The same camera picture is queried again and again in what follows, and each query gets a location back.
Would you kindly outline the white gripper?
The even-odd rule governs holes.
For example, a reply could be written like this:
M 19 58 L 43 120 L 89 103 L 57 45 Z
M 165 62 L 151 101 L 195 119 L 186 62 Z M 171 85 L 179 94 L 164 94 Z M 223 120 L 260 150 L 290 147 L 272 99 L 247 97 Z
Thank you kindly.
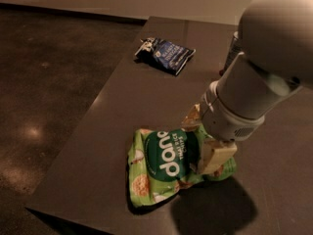
M 209 85 L 201 96 L 200 104 L 194 104 L 182 121 L 183 127 L 196 127 L 202 123 L 205 131 L 217 139 L 203 140 L 197 174 L 218 171 L 237 152 L 235 141 L 247 140 L 265 120 L 265 116 L 248 119 L 232 113 L 219 99 L 217 84 L 213 81 Z

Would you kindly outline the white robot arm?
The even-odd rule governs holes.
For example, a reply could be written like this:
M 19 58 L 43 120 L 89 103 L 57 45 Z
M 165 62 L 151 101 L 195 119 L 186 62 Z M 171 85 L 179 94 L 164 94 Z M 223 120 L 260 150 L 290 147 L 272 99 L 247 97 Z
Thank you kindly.
M 231 159 L 276 105 L 313 85 L 313 0 L 252 0 L 244 11 L 221 78 L 210 83 L 182 122 L 204 129 L 190 163 L 212 174 Z

